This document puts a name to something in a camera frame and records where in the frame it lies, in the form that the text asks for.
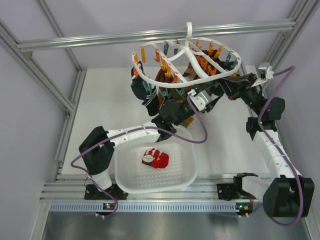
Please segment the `white round clip hanger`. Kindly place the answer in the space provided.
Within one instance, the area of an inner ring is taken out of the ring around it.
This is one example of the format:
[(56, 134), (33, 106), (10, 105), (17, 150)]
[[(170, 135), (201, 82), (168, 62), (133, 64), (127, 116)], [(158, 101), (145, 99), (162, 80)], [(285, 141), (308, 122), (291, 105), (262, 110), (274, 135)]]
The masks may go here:
[[(195, 84), (206, 84), (215, 80), (238, 73), (242, 64), (242, 58), (238, 52), (226, 44), (208, 37), (192, 37), (193, 25), (187, 22), (187, 36), (180, 39), (152, 40), (140, 44), (131, 54), (132, 67), (136, 77), (140, 76), (144, 83), (159, 88), (186, 88)], [(230, 61), (238, 59), (237, 65), (231, 70), (225, 70), (212, 60), (204, 51), (217, 50), (214, 58), (225, 61), (228, 54)], [(161, 57), (165, 56), (171, 72), (165, 72), (165, 75), (173, 77), (172, 84), (160, 83), (155, 81), (158, 71), (161, 69)], [(198, 79), (187, 81), (183, 77), (188, 64), (191, 63)], [(219, 74), (209, 76), (205, 69), (207, 64), (212, 64)]]

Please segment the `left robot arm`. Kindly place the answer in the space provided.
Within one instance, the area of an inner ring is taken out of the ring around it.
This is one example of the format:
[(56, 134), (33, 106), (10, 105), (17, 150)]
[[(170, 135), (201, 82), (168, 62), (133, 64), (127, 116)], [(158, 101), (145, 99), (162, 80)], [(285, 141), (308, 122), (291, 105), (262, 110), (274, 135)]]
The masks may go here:
[(113, 194), (108, 168), (114, 153), (140, 144), (158, 143), (172, 136), (176, 137), (176, 126), (193, 115), (210, 112), (218, 100), (218, 97), (211, 99), (205, 90), (199, 93), (192, 90), (182, 103), (171, 98), (164, 100), (156, 117), (140, 126), (118, 130), (95, 127), (78, 150), (86, 172), (96, 187), (97, 195), (107, 199)]

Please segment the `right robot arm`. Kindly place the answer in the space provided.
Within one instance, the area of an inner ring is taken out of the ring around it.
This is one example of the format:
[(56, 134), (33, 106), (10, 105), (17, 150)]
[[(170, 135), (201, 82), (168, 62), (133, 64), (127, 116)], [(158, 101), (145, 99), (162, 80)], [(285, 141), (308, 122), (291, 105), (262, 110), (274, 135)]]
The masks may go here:
[(276, 121), (285, 110), (285, 100), (274, 95), (264, 97), (262, 88), (253, 85), (256, 79), (251, 73), (218, 80), (230, 100), (241, 99), (257, 115), (247, 119), (246, 132), (261, 152), (272, 179), (270, 184), (265, 184), (253, 173), (241, 173), (237, 175), (239, 182), (233, 185), (233, 192), (242, 199), (253, 195), (262, 202), (264, 212), (271, 219), (304, 218), (311, 206), (314, 182), (299, 173), (281, 145)]

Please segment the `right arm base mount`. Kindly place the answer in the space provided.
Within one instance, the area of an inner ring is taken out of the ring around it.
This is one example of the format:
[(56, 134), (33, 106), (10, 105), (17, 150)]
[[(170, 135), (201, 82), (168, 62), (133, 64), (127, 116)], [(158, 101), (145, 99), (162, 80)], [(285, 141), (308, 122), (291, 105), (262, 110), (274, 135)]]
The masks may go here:
[(254, 173), (238, 173), (233, 177), (233, 183), (219, 183), (217, 184), (218, 199), (224, 201), (245, 199), (249, 200), (251, 194), (242, 189), (242, 179), (244, 177), (257, 177)]

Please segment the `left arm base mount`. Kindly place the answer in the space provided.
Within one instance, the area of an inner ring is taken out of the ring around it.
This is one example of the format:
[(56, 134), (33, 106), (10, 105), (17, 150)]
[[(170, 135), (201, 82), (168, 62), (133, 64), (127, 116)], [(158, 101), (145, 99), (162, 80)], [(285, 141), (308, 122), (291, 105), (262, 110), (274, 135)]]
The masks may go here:
[[(109, 195), (118, 200), (126, 200), (128, 193), (119, 188), (117, 184), (113, 184), (110, 188), (105, 190)], [(94, 184), (88, 184), (84, 193), (85, 200), (111, 200), (109, 196), (98, 190)]]

